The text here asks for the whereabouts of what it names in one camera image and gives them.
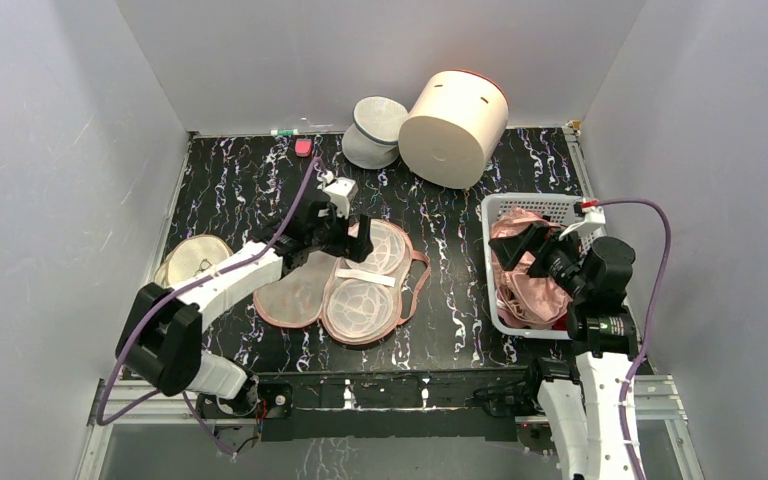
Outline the pink satin bra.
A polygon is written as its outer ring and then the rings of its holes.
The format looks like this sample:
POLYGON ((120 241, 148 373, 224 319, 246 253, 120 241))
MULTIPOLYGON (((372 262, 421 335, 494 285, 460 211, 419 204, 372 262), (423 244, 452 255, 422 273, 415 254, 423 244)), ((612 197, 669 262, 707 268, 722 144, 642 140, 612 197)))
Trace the pink satin bra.
POLYGON ((527 271, 533 262, 534 256, 525 253, 513 270, 505 271, 491 253, 498 316, 510 328, 554 329, 566 318, 571 298, 553 279, 530 277, 527 271))

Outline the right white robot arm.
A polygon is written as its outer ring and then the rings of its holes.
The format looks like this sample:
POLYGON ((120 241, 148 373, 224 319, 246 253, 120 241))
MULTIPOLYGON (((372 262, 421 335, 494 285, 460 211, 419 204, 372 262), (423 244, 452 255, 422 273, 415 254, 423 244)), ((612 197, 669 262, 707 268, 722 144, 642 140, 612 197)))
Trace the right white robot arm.
POLYGON ((625 305, 636 260, 624 241, 584 235, 605 223, 598 201, 573 205, 579 220, 568 226, 536 216, 516 233, 489 238, 501 275, 547 279, 570 299, 568 336, 575 365, 540 360, 537 377, 523 387, 525 405, 545 414, 566 479, 642 479, 632 385, 639 366, 637 329, 625 305))

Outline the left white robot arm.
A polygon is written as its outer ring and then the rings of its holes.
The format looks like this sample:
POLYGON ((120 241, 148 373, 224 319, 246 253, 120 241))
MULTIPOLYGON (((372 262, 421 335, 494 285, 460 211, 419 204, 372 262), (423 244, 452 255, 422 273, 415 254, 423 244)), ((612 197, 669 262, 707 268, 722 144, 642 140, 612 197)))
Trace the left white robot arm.
POLYGON ((235 416, 253 412, 260 401, 258 378, 204 350, 202 334, 258 289, 304 266, 314 252, 365 260, 373 250, 370 217, 360 216, 357 232, 350 231, 357 190, 351 179, 308 172, 284 219, 229 258, 173 286, 143 286, 118 340, 114 369, 127 367, 168 397, 193 392, 220 400, 235 416))

